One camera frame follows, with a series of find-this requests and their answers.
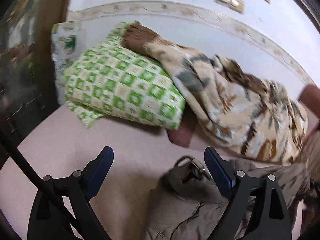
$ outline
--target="black rod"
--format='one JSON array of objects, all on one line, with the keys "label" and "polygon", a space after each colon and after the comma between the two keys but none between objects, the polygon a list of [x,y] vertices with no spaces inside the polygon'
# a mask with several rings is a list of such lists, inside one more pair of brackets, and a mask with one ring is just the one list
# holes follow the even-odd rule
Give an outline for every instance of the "black rod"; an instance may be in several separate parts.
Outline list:
[{"label": "black rod", "polygon": [[81,228],[78,221],[74,216],[68,211],[68,209],[61,203],[61,201],[53,194],[53,192],[46,186],[42,179],[38,176],[35,170],[23,157],[21,152],[14,147],[7,136],[7,134],[0,128],[0,143],[7,150],[10,157],[22,170],[22,172],[27,176],[27,178],[35,185],[47,198],[50,202],[62,213],[64,214],[70,224],[81,234]]}]

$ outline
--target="silver bolt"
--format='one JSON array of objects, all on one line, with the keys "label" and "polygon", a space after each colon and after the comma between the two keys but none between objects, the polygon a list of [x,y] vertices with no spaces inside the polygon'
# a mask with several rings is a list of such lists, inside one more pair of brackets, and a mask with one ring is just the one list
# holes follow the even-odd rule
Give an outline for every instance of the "silver bolt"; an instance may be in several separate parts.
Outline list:
[{"label": "silver bolt", "polygon": [[268,179],[273,181],[273,180],[276,180],[276,177],[273,174],[269,174]]},{"label": "silver bolt", "polygon": [[238,175],[239,177],[244,177],[244,176],[245,176],[245,173],[244,173],[244,171],[237,171],[237,175]]},{"label": "silver bolt", "polygon": [[81,174],[82,174],[81,171],[75,171],[75,172],[73,173],[73,176],[74,176],[74,177],[80,177]]},{"label": "silver bolt", "polygon": [[48,180],[50,180],[51,179],[51,176],[50,175],[45,175],[44,177],[43,177],[43,181],[48,181]]}]

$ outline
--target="green checkered pillow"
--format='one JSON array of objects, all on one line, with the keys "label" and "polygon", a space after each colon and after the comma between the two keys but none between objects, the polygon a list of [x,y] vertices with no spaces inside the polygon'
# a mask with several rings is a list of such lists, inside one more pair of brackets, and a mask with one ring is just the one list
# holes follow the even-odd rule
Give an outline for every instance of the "green checkered pillow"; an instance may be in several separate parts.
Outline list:
[{"label": "green checkered pillow", "polygon": [[105,115],[179,127],[185,99],[160,63],[120,45],[127,23],[119,23],[96,48],[65,71],[69,108],[89,127]]}]

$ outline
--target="light switch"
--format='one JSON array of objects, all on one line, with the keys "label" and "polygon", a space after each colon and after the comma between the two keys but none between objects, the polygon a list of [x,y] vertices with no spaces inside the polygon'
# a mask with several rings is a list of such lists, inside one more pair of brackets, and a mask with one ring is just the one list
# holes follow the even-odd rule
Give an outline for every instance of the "light switch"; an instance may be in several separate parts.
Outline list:
[{"label": "light switch", "polygon": [[215,0],[217,3],[220,3],[224,6],[229,7],[230,9],[243,13],[244,11],[244,2],[241,0]]}]

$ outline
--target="patterned fleece blanket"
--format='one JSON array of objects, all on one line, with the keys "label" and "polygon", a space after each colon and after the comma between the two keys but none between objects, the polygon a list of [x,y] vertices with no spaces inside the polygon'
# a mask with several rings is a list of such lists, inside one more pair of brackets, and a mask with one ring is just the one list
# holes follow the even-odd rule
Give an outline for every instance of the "patterned fleece blanket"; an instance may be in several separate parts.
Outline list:
[{"label": "patterned fleece blanket", "polygon": [[218,145],[249,158],[287,162],[301,151],[308,126],[304,108],[278,82],[243,73],[231,59],[209,59],[132,24],[122,46],[158,60]]}]

